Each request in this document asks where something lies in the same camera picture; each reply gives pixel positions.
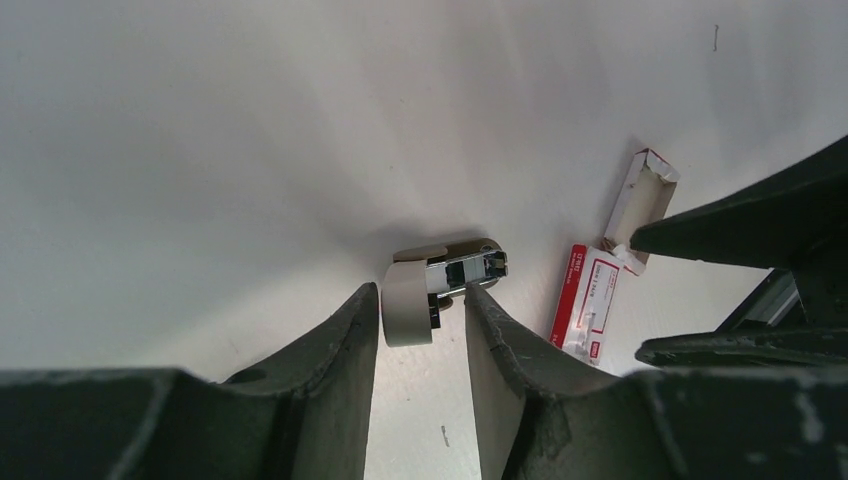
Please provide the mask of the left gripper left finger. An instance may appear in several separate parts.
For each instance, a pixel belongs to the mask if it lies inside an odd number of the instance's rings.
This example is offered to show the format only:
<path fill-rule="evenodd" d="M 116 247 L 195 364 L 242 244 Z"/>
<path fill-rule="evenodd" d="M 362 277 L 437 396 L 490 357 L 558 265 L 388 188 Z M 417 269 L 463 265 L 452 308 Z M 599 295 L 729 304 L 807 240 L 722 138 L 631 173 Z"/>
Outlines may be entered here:
<path fill-rule="evenodd" d="M 378 290 L 221 383 L 178 368 L 5 370 L 5 479 L 360 479 Z"/>

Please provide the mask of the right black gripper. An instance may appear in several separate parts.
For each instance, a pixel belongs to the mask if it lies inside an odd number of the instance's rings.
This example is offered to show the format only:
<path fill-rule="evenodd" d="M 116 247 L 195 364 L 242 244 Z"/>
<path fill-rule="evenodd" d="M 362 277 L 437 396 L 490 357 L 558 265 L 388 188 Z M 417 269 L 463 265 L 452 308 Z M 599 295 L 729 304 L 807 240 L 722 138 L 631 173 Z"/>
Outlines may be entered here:
<path fill-rule="evenodd" d="M 640 227 L 630 244 L 708 263 L 790 266 L 772 269 L 719 332 L 649 339 L 635 352 L 638 361 L 659 368 L 847 364 L 847 329 L 824 327 L 847 324 L 846 138 L 723 199 Z"/>

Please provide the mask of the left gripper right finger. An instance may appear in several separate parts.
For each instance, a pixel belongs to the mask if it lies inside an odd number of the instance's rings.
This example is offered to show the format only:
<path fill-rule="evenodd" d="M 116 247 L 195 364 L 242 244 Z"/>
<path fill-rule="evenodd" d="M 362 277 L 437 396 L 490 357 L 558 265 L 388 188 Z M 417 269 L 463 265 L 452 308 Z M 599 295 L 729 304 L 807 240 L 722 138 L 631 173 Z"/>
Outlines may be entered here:
<path fill-rule="evenodd" d="M 618 377 L 479 286 L 465 325 L 486 479 L 843 479 L 847 371 L 671 368 Z"/>

